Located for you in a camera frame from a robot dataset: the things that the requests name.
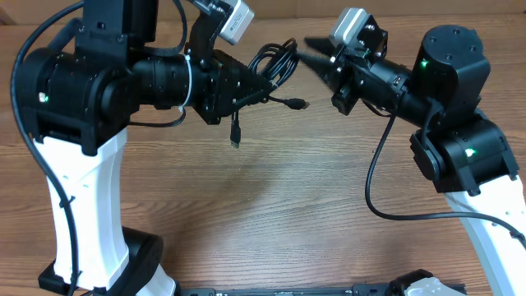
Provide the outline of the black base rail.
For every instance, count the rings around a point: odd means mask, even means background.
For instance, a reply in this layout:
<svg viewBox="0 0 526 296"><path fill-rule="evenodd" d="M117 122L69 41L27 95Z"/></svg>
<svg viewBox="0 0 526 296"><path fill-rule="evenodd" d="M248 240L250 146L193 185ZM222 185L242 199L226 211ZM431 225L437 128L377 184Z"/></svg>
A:
<svg viewBox="0 0 526 296"><path fill-rule="evenodd" d="M107 295L174 296L466 296L464 284L444 284L430 271L419 269L385 283L361 283L346 287L281 289L182 289L178 283L168 289L154 284L138 292L107 292Z"/></svg>

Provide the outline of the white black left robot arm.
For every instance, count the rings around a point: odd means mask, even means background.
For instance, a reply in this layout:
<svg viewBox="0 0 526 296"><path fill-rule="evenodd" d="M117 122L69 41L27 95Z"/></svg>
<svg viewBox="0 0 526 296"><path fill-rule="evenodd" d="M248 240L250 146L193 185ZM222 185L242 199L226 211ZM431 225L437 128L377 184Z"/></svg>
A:
<svg viewBox="0 0 526 296"><path fill-rule="evenodd" d="M122 225L120 178L132 115L141 106L194 109L209 125L257 104L271 84L215 47L236 44L253 10L198 1L199 16L174 48L154 46L156 1L80 1L47 19L12 68L16 124L44 171L57 255L41 289L71 295L176 295L161 266L163 239Z"/></svg>

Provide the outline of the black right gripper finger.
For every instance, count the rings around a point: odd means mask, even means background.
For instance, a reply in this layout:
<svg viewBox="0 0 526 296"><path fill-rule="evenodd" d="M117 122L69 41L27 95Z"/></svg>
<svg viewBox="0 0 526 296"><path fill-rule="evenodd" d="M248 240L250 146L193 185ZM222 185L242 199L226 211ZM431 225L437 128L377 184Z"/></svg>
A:
<svg viewBox="0 0 526 296"><path fill-rule="evenodd" d="M329 38L306 37L304 41L310 49L325 56L331 56L335 51L335 46Z"/></svg>
<svg viewBox="0 0 526 296"><path fill-rule="evenodd" d="M309 53L298 52L297 56L332 92L340 89L341 66L337 62Z"/></svg>

